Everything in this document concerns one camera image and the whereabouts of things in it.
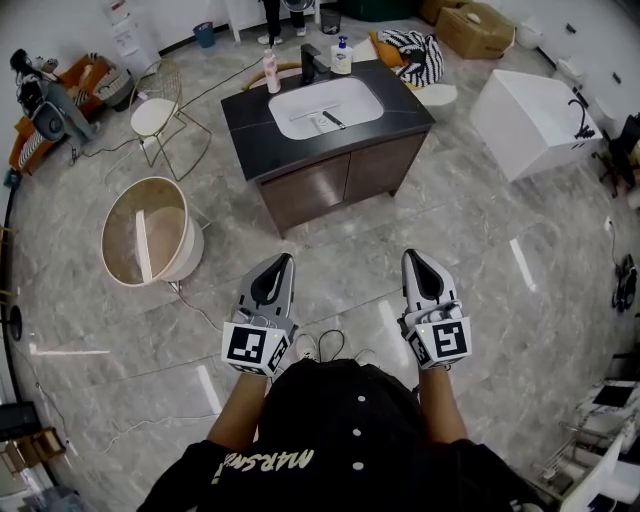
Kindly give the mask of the person's black buttoned shirt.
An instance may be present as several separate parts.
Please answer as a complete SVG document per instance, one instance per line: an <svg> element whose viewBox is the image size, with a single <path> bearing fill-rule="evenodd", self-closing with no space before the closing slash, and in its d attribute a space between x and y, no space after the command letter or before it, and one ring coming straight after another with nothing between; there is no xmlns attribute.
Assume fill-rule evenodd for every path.
<svg viewBox="0 0 640 512"><path fill-rule="evenodd" d="M469 437L431 442L419 389L353 360L292 364L267 384L254 442L190 445L137 512L542 512Z"/></svg>

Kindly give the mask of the white toilet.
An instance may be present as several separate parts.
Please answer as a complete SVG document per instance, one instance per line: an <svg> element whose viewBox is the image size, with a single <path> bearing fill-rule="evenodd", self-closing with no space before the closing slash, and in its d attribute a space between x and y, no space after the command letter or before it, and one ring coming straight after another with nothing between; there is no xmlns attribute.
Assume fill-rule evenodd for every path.
<svg viewBox="0 0 640 512"><path fill-rule="evenodd" d="M556 60L553 79L564 82L571 89L582 90L586 77L586 69L573 57L559 57Z"/></svg>
<svg viewBox="0 0 640 512"><path fill-rule="evenodd" d="M516 27L515 40L525 49L535 50L544 41L544 31L536 16L520 21Z"/></svg>

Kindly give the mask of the black headset device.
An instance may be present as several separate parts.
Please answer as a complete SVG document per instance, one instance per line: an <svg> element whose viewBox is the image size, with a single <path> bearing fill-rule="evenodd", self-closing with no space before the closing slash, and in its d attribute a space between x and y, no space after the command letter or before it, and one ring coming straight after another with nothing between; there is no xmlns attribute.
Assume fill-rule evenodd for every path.
<svg viewBox="0 0 640 512"><path fill-rule="evenodd" d="M611 305L619 313L624 313L633 305L636 293L638 272L630 254L623 257L615 266L617 284L612 295Z"/></svg>

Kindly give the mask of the black tub faucet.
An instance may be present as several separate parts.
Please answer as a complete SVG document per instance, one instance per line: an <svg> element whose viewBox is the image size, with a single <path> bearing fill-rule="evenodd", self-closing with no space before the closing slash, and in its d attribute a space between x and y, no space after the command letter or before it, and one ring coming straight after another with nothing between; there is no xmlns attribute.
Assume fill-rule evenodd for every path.
<svg viewBox="0 0 640 512"><path fill-rule="evenodd" d="M574 138L576 140L580 139L590 139L595 136L595 130L590 127L590 125L586 122L586 108L584 104L577 98L573 98L568 101L568 106L578 105L581 109L581 120L578 131L574 134Z"/></svg>

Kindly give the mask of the pink bottle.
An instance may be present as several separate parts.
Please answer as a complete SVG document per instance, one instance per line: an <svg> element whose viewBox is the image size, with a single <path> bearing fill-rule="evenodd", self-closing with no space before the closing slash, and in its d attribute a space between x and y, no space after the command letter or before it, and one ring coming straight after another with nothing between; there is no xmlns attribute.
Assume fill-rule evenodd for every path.
<svg viewBox="0 0 640 512"><path fill-rule="evenodd" d="M278 93L281 89L280 79L278 75L278 64L274 52L271 48L267 48L264 50L262 64L268 92L270 94Z"/></svg>

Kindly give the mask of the round beige side table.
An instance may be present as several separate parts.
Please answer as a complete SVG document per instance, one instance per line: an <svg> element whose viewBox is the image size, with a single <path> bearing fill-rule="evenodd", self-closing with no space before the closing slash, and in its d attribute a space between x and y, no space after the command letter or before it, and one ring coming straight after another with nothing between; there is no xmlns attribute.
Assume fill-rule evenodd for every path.
<svg viewBox="0 0 640 512"><path fill-rule="evenodd" d="M139 288L191 275L204 254L204 235L178 184L160 176L129 186L112 205L101 254L119 284Z"/></svg>

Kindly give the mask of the black top wooden vanity cabinet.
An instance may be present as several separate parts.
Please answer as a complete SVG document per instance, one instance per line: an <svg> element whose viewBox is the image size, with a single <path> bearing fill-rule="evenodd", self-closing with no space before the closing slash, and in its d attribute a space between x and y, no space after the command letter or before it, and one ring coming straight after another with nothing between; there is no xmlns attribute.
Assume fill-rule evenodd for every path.
<svg viewBox="0 0 640 512"><path fill-rule="evenodd" d="M387 193L404 182L435 121L379 60L357 62L347 76L363 81L384 108L377 120L307 140L281 134L269 101L301 87L292 76L270 94L252 88L222 100L236 154L280 235L344 206Z"/></svg>

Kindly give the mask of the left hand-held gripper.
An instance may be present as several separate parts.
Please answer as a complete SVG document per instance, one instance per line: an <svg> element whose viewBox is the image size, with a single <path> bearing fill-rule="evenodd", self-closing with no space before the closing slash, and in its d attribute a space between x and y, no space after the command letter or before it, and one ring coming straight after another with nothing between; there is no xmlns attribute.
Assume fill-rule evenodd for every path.
<svg viewBox="0 0 640 512"><path fill-rule="evenodd" d="M223 327L223 362L238 372L275 376L298 328L289 317L294 283L289 253L267 258L242 278L231 321Z"/></svg>

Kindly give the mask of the marble top table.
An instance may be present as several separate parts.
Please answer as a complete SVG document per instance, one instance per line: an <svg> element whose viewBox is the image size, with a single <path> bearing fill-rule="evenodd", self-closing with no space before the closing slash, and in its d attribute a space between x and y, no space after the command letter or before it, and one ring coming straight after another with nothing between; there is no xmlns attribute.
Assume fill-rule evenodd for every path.
<svg viewBox="0 0 640 512"><path fill-rule="evenodd" d="M578 402L571 419L606 437L622 434L621 453L627 454L640 435L640 381L602 381Z"/></svg>

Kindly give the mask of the black white striped cloth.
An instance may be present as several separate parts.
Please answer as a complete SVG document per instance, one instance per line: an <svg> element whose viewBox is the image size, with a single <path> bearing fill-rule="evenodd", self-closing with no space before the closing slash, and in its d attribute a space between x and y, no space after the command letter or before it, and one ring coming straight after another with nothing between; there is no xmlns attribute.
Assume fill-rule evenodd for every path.
<svg viewBox="0 0 640 512"><path fill-rule="evenodd" d="M444 59L437 38L411 30L377 32L378 41L393 47L402 59L394 65L396 76L409 88L423 89L437 84L444 74Z"/></svg>

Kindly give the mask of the curved wooden chair back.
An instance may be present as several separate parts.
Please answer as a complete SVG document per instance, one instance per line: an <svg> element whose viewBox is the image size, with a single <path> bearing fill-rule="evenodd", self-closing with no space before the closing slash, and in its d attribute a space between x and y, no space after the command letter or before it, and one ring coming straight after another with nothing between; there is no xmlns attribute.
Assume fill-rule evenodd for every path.
<svg viewBox="0 0 640 512"><path fill-rule="evenodd" d="M302 67L300 62L288 62L279 63L277 65L277 75L280 81L285 78L297 76L302 73ZM242 92L246 92L252 88L260 87L267 84L267 79L264 71L259 72L252 77L242 88Z"/></svg>

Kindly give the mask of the white water dispenser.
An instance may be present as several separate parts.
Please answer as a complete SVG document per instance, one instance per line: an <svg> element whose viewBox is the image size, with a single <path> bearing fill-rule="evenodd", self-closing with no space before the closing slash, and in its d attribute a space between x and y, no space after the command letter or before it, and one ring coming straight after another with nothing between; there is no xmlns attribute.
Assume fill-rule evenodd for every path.
<svg viewBox="0 0 640 512"><path fill-rule="evenodd" d="M131 0L105 0L104 12L114 46L126 69L136 78L152 74L160 55L143 17Z"/></svg>

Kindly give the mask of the black office chair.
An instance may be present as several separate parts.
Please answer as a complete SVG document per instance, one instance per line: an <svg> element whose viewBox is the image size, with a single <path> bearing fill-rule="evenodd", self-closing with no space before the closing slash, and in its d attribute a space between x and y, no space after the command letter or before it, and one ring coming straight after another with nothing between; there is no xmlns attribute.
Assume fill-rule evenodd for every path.
<svg viewBox="0 0 640 512"><path fill-rule="evenodd" d="M622 180L627 190L636 185L635 171L640 170L640 164L632 163L632 153L637 143L640 142L640 112L629 115L620 135L608 140L608 150L602 156L594 152L592 157L597 159L605 168L605 172L599 177L603 183L607 177L611 178L611 197L618 196L619 181Z"/></svg>

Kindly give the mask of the toothbrush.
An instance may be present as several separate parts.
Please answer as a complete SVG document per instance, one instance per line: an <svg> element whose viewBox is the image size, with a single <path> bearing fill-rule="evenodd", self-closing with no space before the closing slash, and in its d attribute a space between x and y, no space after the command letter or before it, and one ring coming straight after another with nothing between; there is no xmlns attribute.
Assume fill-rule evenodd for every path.
<svg viewBox="0 0 640 512"><path fill-rule="evenodd" d="M324 127L328 123L335 125L340 130L345 130L347 126L331 114L328 110L318 110L318 111L309 111L303 112L299 115L294 115L289 118L291 122L307 119L314 123L316 126Z"/></svg>

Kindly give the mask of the person's left forearm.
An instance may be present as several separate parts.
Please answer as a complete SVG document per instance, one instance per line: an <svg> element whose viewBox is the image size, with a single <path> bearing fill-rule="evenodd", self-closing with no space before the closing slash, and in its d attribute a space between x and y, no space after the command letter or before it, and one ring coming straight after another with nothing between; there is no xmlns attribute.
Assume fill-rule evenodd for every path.
<svg viewBox="0 0 640 512"><path fill-rule="evenodd" d="M234 452L253 442L262 414L268 378L242 373L206 440Z"/></svg>

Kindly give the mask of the black box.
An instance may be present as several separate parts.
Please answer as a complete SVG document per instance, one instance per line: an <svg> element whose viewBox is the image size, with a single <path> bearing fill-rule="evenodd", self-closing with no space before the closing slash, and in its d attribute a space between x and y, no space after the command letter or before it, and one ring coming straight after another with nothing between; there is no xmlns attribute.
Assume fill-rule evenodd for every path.
<svg viewBox="0 0 640 512"><path fill-rule="evenodd" d="M0 405L0 442L38 433L42 424L33 402Z"/></svg>

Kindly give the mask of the white bathtub block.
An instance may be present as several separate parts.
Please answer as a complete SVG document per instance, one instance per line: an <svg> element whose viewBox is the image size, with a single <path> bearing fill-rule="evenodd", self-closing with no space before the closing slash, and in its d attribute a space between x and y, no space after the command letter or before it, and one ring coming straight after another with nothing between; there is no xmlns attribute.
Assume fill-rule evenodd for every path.
<svg viewBox="0 0 640 512"><path fill-rule="evenodd" d="M576 140L581 120L577 98L564 82L527 73L494 70L472 107L469 119L506 179L514 182L577 161L595 151L603 134Z"/></svg>

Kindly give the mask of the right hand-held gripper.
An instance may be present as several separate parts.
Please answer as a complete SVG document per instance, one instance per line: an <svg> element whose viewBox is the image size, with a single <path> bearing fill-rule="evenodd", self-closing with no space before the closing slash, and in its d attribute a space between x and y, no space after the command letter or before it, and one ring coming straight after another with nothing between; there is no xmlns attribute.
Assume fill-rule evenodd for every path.
<svg viewBox="0 0 640 512"><path fill-rule="evenodd" d="M419 369L450 366L469 356L470 319L463 314L461 301L455 300L449 271L432 257L407 249L402 256L402 279L410 312L398 324ZM435 307L423 310L428 306Z"/></svg>

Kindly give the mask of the small wooden stool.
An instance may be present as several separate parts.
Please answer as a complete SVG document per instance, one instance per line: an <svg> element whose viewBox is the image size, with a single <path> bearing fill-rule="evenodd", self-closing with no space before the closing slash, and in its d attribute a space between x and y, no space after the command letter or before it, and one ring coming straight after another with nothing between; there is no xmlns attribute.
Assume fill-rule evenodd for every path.
<svg viewBox="0 0 640 512"><path fill-rule="evenodd" d="M46 463L66 452L55 427L47 427L14 442L26 468Z"/></svg>

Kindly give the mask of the orange cushion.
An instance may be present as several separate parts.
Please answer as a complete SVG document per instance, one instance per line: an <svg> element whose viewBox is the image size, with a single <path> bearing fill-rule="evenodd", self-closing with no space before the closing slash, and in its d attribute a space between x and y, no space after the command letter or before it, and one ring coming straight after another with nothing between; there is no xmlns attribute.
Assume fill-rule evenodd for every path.
<svg viewBox="0 0 640 512"><path fill-rule="evenodd" d="M396 47L387 44L385 42L382 42L379 38L378 38L378 32L377 31L371 31L369 33L369 37L371 39L371 42L375 48L376 54L379 57L380 60L382 60L384 62L384 64L389 67L389 68L399 68L402 67L405 62L401 56L401 54L399 53L399 51L397 50Z"/></svg>

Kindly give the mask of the person's right forearm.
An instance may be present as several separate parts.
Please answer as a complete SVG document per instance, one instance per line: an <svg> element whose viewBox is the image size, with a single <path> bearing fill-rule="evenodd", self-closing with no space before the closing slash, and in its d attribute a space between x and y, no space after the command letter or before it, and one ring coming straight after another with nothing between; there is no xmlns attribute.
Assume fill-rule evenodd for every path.
<svg viewBox="0 0 640 512"><path fill-rule="evenodd" d="M419 372L419 402L431 442L450 444L468 438L446 369L439 367Z"/></svg>

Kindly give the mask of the orange sofa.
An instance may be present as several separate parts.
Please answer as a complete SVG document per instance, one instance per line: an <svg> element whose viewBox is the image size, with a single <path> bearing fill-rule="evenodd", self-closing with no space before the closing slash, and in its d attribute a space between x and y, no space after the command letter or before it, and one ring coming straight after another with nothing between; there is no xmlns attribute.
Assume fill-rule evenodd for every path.
<svg viewBox="0 0 640 512"><path fill-rule="evenodd" d="M68 90L81 113L91 124L97 122L92 120L92 116L103 106L117 112L126 110L134 89L133 77L127 70L97 53L86 54L66 72L58 75L55 69L52 74L47 74L47 77ZM46 140L24 112L15 129L18 135L9 157L9 165L12 170L21 173L30 174L49 149L65 137L75 139L79 145L86 143L80 143L66 133L62 133L62 137L55 142Z"/></svg>

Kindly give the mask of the large cardboard box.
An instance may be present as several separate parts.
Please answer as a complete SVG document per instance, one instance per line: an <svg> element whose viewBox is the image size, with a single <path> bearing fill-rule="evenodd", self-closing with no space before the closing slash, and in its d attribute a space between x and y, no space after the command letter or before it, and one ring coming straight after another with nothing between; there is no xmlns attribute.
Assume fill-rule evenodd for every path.
<svg viewBox="0 0 640 512"><path fill-rule="evenodd" d="M496 60L513 46L515 26L490 5L469 2L442 8L435 34L463 59Z"/></svg>

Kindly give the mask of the white sink basin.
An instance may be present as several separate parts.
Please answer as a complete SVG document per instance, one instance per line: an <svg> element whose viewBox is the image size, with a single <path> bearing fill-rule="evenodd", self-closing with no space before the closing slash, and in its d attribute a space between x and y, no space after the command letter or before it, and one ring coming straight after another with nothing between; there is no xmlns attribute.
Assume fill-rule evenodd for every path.
<svg viewBox="0 0 640 512"><path fill-rule="evenodd" d="M279 94L269 101L269 110L281 134L298 141L340 130L331 123L319 127L307 119L289 120L291 116L303 112L328 110L347 128L375 121L384 114L382 103L369 87L353 77L329 80Z"/></svg>

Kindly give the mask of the grey blue bag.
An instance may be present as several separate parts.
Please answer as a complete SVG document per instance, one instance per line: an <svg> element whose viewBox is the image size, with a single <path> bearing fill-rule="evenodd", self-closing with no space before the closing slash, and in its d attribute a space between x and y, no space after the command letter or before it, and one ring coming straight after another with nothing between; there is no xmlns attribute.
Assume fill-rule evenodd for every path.
<svg viewBox="0 0 640 512"><path fill-rule="evenodd" d="M79 494L65 486L44 489L23 502L28 512L87 512Z"/></svg>

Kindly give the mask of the white blue pump soap bottle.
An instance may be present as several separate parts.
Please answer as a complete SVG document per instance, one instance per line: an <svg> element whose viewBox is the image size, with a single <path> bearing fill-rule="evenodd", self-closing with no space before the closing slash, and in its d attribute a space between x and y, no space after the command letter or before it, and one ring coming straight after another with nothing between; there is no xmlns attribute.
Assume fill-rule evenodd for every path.
<svg viewBox="0 0 640 512"><path fill-rule="evenodd" d="M353 49L347 44L346 36L339 36L331 46L330 70L335 75L349 75L352 68Z"/></svg>

